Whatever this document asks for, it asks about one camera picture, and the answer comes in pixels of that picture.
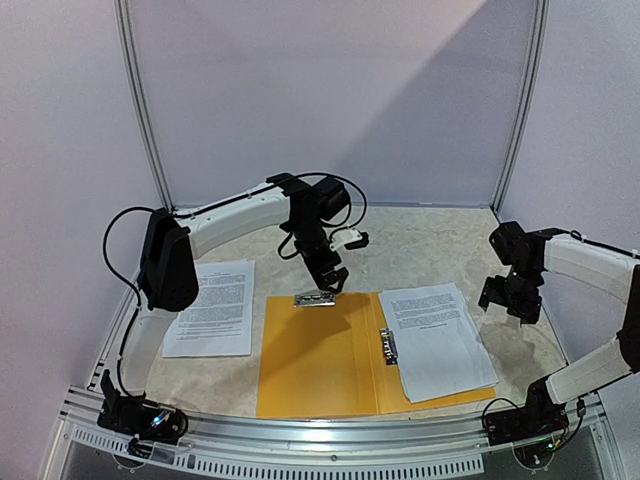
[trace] paper document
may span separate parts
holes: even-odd
[[[171,324],[164,357],[251,354],[254,261],[196,265],[196,301]]]
[[[464,297],[453,284],[380,293],[412,403],[490,387],[498,377]]]

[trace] table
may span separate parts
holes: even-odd
[[[487,209],[370,207],[358,227],[369,233],[370,245],[341,253],[350,273],[345,291],[455,283],[498,374],[498,396],[520,404],[532,381],[562,368],[566,361],[544,314],[538,324],[520,327],[504,308],[492,305],[485,313],[478,307],[485,278],[507,270],[487,240],[497,225]],[[284,237],[276,227],[263,229],[222,245],[198,261],[256,260],[251,356],[162,358],[161,347],[149,374],[148,398],[196,412],[255,417],[266,298],[315,289],[300,258],[285,262],[278,257],[276,248]],[[486,403],[366,419],[465,414],[481,411]]]

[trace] wire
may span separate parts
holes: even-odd
[[[120,220],[126,214],[131,212],[154,213],[155,210],[150,207],[129,207],[129,208],[125,208],[120,213],[118,213],[115,217],[113,217],[113,219],[109,222],[107,229],[104,231],[104,235],[102,237],[102,259],[104,260],[104,263],[107,265],[107,268],[109,269],[109,271],[113,275],[115,275],[115,277],[118,280],[120,280],[122,283],[127,285],[133,291],[134,295],[136,296],[136,302],[137,302],[138,308],[140,308],[142,306],[142,298],[140,297],[140,292],[132,282],[127,280],[122,274],[120,274],[115,268],[113,268],[113,265],[111,265],[111,262],[109,261],[109,255],[107,253],[107,240],[109,239],[109,234],[111,233],[111,229],[113,228],[113,226],[116,224],[118,220]]]
[[[578,417],[580,417],[580,420],[578,420],[578,425],[576,426],[576,429],[573,431],[573,433],[571,433],[571,436],[569,438],[567,438],[567,440],[562,440],[562,443],[560,443],[560,445],[556,446],[555,448],[553,448],[552,452],[558,452],[560,450],[562,450],[564,447],[566,447],[571,440],[573,440],[575,438],[575,436],[578,434],[578,431],[580,430],[580,427],[582,426],[582,422],[584,421],[584,416],[585,413],[587,411],[585,405],[584,405],[584,400],[582,398],[578,399],[578,402],[576,404],[576,409],[578,412]]]
[[[626,255],[627,257],[638,258],[637,255],[633,254],[632,252],[629,252],[628,250],[624,250],[624,249],[618,248],[618,247],[613,247],[613,246],[607,245],[605,243],[594,242],[593,240],[589,240],[589,239],[585,238],[577,230],[571,230],[570,235],[573,238],[575,238],[576,240],[580,240],[582,243],[586,243],[587,245],[591,245],[593,247],[604,248],[605,250],[611,250],[612,252],[616,252],[616,253],[619,253],[621,255]]]
[[[325,228],[341,227],[341,226],[343,226],[345,223],[347,223],[349,221],[349,218],[351,218],[352,209],[353,209],[353,203],[351,202],[351,199],[349,199],[349,205],[347,206],[347,215],[344,217],[344,219],[341,222],[339,222],[339,223],[329,223],[329,222],[325,222],[323,220],[320,220],[320,224]]]
[[[507,402],[509,405],[511,405],[513,408],[515,408],[516,410],[520,410],[520,407],[517,406],[515,403],[513,403],[511,400],[509,400],[508,398],[504,398],[504,397],[498,397],[498,398],[494,398],[493,400],[491,400],[489,403],[487,403],[487,406],[484,407],[484,410],[482,411],[482,427],[483,428],[487,428],[487,422],[486,422],[486,416],[487,416],[487,412],[489,411],[489,409],[491,408],[491,406],[496,403],[496,402]]]
[[[283,260],[291,260],[292,258],[300,254],[300,251],[297,248],[293,253],[289,255],[282,254],[282,250],[284,250],[284,247],[287,246],[287,244],[291,241],[292,238],[293,238],[293,233],[290,232],[282,241],[282,243],[278,246],[278,256]]]
[[[118,378],[118,384],[120,385],[120,390],[127,397],[133,397],[131,393],[125,388],[124,382],[122,381],[122,354],[124,353],[124,347],[127,345],[127,339],[129,338],[129,333],[131,332],[131,327],[136,321],[138,317],[138,313],[140,312],[140,306],[136,307],[131,319],[129,320],[129,324],[127,325],[126,330],[124,331],[124,335],[122,336],[122,341],[120,342],[120,349],[118,350],[118,360],[116,361],[116,377]]]

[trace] white enclosure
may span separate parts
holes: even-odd
[[[136,0],[130,13],[174,204],[308,170],[375,202],[491,203],[534,1]]]
[[[640,249],[640,4],[553,2],[540,70],[502,220],[557,226]],[[613,337],[624,308],[566,278],[543,287],[570,361]],[[629,479],[640,478],[640,377],[601,396]]]
[[[637,2],[114,3],[0,6],[0,478],[37,478],[87,384],[124,292],[102,234],[127,206],[327,171],[374,203],[492,207],[640,249]],[[130,278],[145,220],[112,238]],[[571,280],[543,298],[569,361],[621,326]],[[628,480],[639,378],[601,393]]]

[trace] yellow folder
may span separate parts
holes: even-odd
[[[398,367],[382,354],[386,326],[377,293],[344,293],[334,307],[295,308],[293,297],[269,297],[258,417],[375,415],[495,398],[485,388],[411,403]]]

